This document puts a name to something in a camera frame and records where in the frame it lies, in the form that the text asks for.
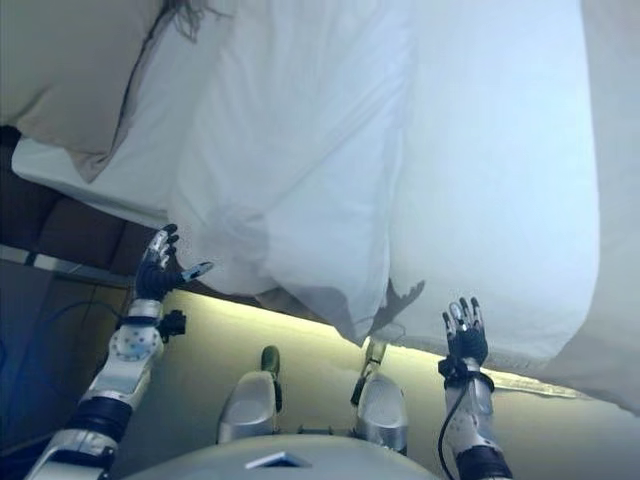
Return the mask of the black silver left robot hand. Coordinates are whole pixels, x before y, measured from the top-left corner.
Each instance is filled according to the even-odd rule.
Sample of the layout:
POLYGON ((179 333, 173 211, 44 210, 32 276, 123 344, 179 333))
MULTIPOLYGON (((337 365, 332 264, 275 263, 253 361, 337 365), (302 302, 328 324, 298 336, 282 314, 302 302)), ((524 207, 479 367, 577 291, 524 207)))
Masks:
POLYGON ((161 302, 173 289, 204 276, 214 267, 201 262, 183 270, 169 270, 168 264, 176 256, 179 240, 176 224, 167 224, 156 231, 138 264, 134 279, 135 299, 161 302))

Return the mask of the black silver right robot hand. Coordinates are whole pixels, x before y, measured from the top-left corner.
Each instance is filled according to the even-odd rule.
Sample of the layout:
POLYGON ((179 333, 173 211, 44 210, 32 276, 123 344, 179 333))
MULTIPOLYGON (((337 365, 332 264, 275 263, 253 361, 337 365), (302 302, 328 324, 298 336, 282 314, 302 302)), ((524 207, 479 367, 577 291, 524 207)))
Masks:
POLYGON ((460 297, 442 313, 449 355, 481 367, 488 357, 484 320, 478 300, 460 297))

